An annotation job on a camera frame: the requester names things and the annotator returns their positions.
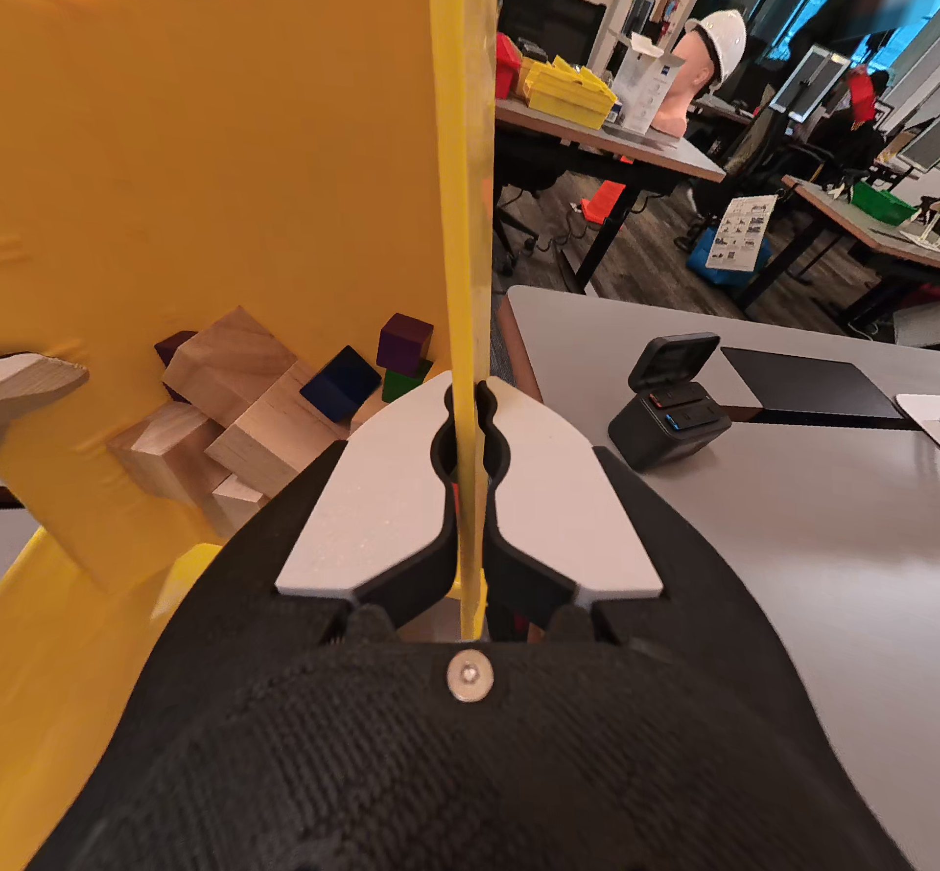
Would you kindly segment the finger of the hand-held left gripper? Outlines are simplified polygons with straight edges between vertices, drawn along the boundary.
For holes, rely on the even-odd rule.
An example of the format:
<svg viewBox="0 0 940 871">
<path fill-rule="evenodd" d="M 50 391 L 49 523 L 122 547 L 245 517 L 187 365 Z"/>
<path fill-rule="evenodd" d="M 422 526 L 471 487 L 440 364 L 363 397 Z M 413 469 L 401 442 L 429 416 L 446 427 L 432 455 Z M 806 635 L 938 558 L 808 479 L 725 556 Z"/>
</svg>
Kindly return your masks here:
<svg viewBox="0 0 940 871">
<path fill-rule="evenodd" d="M 65 397 L 86 384 L 86 367 L 36 352 L 1 358 L 1 439 L 18 418 Z"/>
</svg>

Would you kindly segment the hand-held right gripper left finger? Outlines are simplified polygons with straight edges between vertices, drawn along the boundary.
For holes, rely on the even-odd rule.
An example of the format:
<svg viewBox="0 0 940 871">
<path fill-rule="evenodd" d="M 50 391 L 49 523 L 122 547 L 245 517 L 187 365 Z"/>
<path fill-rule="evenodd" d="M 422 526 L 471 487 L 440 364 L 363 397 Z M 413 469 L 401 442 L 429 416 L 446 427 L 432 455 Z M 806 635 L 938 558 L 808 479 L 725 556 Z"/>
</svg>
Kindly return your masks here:
<svg viewBox="0 0 940 871">
<path fill-rule="evenodd" d="M 375 605 L 396 627 L 448 594 L 459 555 L 452 408 L 442 371 L 351 435 L 276 579 L 280 594 Z"/>
</svg>

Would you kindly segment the pile of coloured wooden cubes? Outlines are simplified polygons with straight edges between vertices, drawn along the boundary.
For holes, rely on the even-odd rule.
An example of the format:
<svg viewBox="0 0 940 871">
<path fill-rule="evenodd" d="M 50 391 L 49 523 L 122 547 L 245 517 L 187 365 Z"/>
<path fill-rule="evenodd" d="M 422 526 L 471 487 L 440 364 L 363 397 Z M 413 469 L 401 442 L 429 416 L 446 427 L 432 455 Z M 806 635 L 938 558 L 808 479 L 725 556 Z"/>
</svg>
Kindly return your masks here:
<svg viewBox="0 0 940 871">
<path fill-rule="evenodd" d="M 229 539 L 334 442 L 348 440 L 415 378 L 352 347 L 319 370 L 242 307 L 154 344 L 168 400 L 106 448 L 143 492 L 198 509 Z"/>
</svg>

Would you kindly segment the yellow plastic box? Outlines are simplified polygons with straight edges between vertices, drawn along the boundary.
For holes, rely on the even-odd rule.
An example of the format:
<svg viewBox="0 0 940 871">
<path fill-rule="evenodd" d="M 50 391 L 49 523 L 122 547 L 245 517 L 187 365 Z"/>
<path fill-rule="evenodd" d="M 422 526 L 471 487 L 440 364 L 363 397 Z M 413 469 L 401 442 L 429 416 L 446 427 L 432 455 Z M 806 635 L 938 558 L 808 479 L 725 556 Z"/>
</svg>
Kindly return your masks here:
<svg viewBox="0 0 940 871">
<path fill-rule="evenodd" d="M 131 594 L 210 541 L 106 444 L 166 396 L 154 343 L 239 307 L 311 367 L 394 312 L 434 325 L 469 571 L 495 34 L 496 0 L 2 0 L 2 351 L 89 375 L 2 441 L 43 529 L 3 663 L 140 642 Z"/>
<path fill-rule="evenodd" d="M 172 614 L 216 559 L 199 543 L 107 593 L 44 529 L 2 579 L 1 868 L 23 869 L 80 794 Z"/>
</svg>

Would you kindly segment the blue storage box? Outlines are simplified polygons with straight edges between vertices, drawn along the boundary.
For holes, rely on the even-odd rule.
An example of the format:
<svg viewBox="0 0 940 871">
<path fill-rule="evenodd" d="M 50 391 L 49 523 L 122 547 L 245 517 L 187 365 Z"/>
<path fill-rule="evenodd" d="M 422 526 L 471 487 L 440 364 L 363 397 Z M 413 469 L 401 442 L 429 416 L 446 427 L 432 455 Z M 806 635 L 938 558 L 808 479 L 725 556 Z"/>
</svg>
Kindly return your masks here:
<svg viewBox="0 0 940 871">
<path fill-rule="evenodd" d="M 706 283 L 724 290 L 740 290 L 763 270 L 772 255 L 767 237 L 737 236 L 714 245 L 717 228 L 705 229 L 689 255 L 686 266 Z"/>
</svg>

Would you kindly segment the white carton box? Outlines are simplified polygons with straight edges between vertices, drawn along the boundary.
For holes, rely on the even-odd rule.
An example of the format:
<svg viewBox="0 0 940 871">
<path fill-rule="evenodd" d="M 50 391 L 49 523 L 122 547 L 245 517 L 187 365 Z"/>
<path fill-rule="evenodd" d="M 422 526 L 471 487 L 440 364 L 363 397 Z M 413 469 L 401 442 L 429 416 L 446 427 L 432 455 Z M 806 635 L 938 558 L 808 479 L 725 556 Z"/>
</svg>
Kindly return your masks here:
<svg viewBox="0 0 940 871">
<path fill-rule="evenodd" d="M 621 36 L 625 53 L 612 90 L 620 103 L 618 129 L 643 136 L 684 65 L 684 59 L 655 45 L 640 33 Z"/>
</svg>

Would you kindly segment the black battery charging case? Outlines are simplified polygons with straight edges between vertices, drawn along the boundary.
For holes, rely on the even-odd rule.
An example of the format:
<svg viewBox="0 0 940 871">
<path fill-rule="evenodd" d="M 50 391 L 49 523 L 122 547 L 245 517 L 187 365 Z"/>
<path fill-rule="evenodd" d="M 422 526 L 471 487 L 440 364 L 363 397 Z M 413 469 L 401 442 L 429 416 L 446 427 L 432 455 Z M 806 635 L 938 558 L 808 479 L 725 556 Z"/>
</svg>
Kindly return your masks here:
<svg viewBox="0 0 940 871">
<path fill-rule="evenodd" d="M 728 413 L 697 382 L 718 349 L 714 333 L 653 338 L 629 374 L 634 398 L 607 435 L 636 472 L 686 458 L 728 431 Z"/>
</svg>

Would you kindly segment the black flat tablet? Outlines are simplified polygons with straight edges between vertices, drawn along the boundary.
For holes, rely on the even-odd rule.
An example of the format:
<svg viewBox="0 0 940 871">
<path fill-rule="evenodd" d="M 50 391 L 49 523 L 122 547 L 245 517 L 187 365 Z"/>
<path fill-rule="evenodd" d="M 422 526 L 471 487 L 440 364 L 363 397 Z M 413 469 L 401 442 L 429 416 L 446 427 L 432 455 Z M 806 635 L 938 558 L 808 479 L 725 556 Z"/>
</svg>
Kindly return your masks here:
<svg viewBox="0 0 940 871">
<path fill-rule="evenodd" d="M 851 363 L 747 348 L 722 353 L 756 397 L 756 423 L 905 430 L 899 408 Z"/>
</svg>

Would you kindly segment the orange plastic part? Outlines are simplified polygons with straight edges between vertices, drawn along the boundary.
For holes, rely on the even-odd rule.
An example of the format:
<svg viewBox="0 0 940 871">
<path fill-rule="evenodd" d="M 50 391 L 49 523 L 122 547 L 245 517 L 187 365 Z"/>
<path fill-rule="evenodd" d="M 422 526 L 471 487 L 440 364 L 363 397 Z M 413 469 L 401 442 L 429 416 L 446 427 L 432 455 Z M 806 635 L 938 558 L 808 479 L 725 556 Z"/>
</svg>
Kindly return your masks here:
<svg viewBox="0 0 940 871">
<path fill-rule="evenodd" d="M 580 209 L 583 219 L 592 225 L 602 225 L 617 205 L 619 196 L 625 187 L 618 183 L 604 182 L 591 198 L 580 199 Z"/>
</svg>

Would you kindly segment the white printed leaflet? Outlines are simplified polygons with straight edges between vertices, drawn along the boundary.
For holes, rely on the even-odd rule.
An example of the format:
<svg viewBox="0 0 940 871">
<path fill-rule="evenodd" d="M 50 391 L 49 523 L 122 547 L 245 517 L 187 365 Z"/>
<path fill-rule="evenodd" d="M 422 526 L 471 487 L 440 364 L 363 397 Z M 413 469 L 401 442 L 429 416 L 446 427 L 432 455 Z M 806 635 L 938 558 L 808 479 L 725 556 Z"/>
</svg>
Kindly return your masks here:
<svg viewBox="0 0 940 871">
<path fill-rule="evenodd" d="M 734 197 L 719 221 L 714 245 L 721 240 L 729 243 L 737 236 L 755 235 L 759 247 L 777 202 L 777 195 Z"/>
</svg>

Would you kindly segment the grey desk with black legs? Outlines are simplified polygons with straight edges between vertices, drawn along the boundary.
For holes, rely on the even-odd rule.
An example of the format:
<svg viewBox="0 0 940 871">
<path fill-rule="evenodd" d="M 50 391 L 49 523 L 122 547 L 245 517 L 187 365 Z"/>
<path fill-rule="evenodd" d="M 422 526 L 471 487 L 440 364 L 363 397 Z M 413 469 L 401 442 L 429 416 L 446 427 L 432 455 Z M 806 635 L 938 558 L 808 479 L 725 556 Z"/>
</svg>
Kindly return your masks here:
<svg viewBox="0 0 940 871">
<path fill-rule="evenodd" d="M 828 311 L 843 332 L 862 330 L 882 316 L 894 312 L 921 285 L 939 283 L 938 252 L 915 244 L 899 231 L 868 216 L 858 207 L 833 198 L 813 183 L 786 176 L 784 184 L 794 196 L 814 211 L 809 225 L 793 239 L 742 289 L 733 301 L 743 312 L 816 242 L 822 231 L 835 231 L 867 250 L 865 266 L 879 278 L 878 283 L 845 309 Z"/>
<path fill-rule="evenodd" d="M 726 173 L 689 141 L 652 129 L 587 128 L 538 112 L 519 100 L 495 102 L 496 153 L 530 161 L 561 176 L 574 173 L 624 187 L 575 270 L 558 255 L 566 289 L 585 294 L 642 193 L 667 196 L 686 178 L 722 183 Z"/>
</svg>

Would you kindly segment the yellow lidded bin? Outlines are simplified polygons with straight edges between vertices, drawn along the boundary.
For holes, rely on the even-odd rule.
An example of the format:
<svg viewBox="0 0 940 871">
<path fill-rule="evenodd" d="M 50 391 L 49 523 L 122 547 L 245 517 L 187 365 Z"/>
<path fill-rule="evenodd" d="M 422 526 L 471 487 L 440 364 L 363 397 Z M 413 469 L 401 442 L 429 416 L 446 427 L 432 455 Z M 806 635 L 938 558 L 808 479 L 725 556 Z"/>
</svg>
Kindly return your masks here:
<svg viewBox="0 0 940 871">
<path fill-rule="evenodd" d="M 518 92 L 531 110 L 594 130 L 603 126 L 617 102 L 603 79 L 559 55 L 550 63 L 525 57 Z"/>
</svg>

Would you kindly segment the mannequin head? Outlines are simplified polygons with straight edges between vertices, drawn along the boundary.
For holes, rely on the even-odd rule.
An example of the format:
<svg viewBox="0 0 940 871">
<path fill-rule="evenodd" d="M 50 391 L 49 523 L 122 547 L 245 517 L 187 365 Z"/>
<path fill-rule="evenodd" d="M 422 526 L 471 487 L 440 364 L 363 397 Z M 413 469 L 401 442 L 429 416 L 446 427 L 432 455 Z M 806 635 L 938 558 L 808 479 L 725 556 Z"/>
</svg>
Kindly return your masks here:
<svg viewBox="0 0 940 871">
<path fill-rule="evenodd" d="M 663 135 L 682 138 L 687 128 L 690 103 L 707 92 L 721 74 L 719 58 L 706 29 L 696 24 L 679 40 L 671 55 L 681 65 L 652 119 L 652 129 Z"/>
</svg>

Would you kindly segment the green plastic bin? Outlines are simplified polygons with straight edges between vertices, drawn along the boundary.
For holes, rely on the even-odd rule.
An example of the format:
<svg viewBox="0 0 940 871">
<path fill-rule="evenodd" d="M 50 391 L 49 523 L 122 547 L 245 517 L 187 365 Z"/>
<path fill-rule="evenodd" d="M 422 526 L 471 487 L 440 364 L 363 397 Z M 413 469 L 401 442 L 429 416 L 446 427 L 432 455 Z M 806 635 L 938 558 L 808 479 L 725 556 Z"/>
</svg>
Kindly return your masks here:
<svg viewBox="0 0 940 871">
<path fill-rule="evenodd" d="M 918 212 L 917 206 L 900 199 L 890 190 L 876 189 L 864 182 L 852 185 L 850 204 L 890 228 L 901 226 Z"/>
</svg>

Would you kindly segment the red plastic bin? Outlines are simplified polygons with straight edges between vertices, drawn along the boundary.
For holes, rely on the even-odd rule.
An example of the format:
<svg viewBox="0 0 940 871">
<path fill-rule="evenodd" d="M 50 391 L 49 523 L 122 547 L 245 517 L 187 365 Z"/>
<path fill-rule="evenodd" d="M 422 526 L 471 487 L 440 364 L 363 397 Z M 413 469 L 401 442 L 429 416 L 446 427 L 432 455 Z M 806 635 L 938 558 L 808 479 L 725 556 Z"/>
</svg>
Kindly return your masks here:
<svg viewBox="0 0 940 871">
<path fill-rule="evenodd" d="M 516 91 L 522 67 L 522 54 L 516 43 L 502 32 L 496 33 L 495 97 L 509 99 Z"/>
</svg>

